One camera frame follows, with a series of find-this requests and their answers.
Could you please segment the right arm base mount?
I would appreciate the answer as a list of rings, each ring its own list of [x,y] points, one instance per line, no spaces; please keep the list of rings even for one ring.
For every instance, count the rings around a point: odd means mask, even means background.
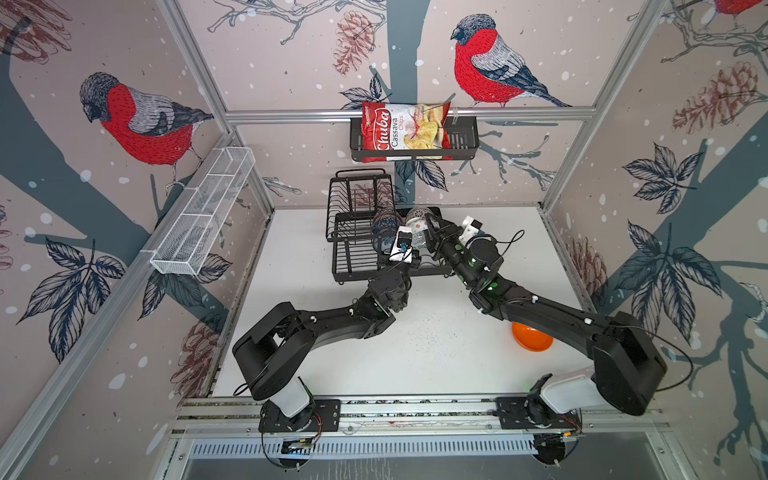
[[[529,400],[525,396],[496,398],[491,414],[499,419],[503,430],[581,430],[582,427],[578,411],[559,414],[543,401]]]

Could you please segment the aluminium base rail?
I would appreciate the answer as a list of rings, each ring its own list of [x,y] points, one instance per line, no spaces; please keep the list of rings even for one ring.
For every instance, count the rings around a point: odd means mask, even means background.
[[[498,406],[491,394],[341,396],[325,435],[437,435],[491,433],[654,433],[671,426],[659,409],[631,416],[606,408],[553,415],[547,428],[534,425],[513,409]],[[262,404],[246,397],[194,398],[183,403],[169,427],[174,437],[255,436]]]

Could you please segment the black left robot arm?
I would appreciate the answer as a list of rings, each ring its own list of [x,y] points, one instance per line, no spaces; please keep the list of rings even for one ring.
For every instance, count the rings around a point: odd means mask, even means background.
[[[407,306],[411,287],[410,268],[401,265],[380,272],[348,306],[308,311],[288,301],[277,304],[232,347],[244,379],[235,393],[247,390],[257,401],[270,399],[289,384],[312,350],[380,335]]]

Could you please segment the blue floral ceramic bowl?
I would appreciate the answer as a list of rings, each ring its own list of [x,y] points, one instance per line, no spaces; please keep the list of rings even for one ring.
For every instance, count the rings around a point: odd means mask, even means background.
[[[375,251],[385,256],[391,254],[394,243],[395,236],[392,235],[377,236],[373,239],[373,247]]]

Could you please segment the black wall shelf basket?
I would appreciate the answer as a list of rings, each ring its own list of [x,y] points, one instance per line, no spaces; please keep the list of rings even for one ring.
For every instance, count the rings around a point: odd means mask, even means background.
[[[384,161],[405,160],[472,160],[479,149],[477,119],[460,116],[456,120],[446,121],[444,140],[450,143],[449,148],[431,150],[394,150],[375,151],[363,149],[362,119],[353,118],[350,124],[350,151],[355,162],[370,163],[376,158]]]

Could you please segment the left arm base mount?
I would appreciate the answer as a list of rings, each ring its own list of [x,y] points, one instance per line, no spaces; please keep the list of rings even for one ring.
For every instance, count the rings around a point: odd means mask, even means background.
[[[293,417],[282,413],[271,400],[260,411],[260,433],[336,432],[339,428],[341,401],[339,399],[312,400]]]

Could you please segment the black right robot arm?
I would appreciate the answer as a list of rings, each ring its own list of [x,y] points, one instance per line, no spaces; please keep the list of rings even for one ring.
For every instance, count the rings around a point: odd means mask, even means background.
[[[538,296],[500,275],[503,256],[494,238],[471,236],[433,214],[426,222],[430,253],[451,267],[481,313],[531,327],[592,361],[592,367],[565,376],[541,377],[531,390],[535,401],[558,414],[605,405],[627,415],[645,414],[667,366],[635,317],[594,314]]]

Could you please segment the red cassava chips bag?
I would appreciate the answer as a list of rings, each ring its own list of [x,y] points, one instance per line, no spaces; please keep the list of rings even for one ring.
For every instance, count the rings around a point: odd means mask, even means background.
[[[450,110],[443,104],[362,104],[363,151],[449,149],[445,122]]]

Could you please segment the green patterned ceramic bowl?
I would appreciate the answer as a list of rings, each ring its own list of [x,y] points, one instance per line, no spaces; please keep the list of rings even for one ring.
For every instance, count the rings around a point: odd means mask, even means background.
[[[420,252],[427,251],[428,213],[431,213],[428,207],[412,208],[405,219],[405,226],[411,229],[412,246]]]

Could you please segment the blue triangle patterned bowl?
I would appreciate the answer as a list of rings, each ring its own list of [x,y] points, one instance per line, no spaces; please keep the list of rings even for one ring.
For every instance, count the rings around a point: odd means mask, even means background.
[[[372,234],[377,236],[396,236],[402,225],[399,214],[394,209],[380,209],[372,220]]]

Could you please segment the black wire dish rack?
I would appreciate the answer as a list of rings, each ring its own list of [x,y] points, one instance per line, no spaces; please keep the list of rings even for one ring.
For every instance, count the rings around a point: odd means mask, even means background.
[[[447,275],[450,268],[433,260],[424,243],[423,214],[441,215],[437,207],[400,208],[391,175],[382,168],[345,169],[329,183],[326,240],[332,244],[331,272],[339,284],[366,281],[387,266],[398,228],[414,230],[420,264],[411,275]]]

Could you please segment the orange plastic bowl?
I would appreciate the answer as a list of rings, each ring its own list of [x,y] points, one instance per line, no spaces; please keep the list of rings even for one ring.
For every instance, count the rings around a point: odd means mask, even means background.
[[[531,352],[544,352],[554,343],[551,336],[520,323],[512,325],[512,332],[516,342]]]

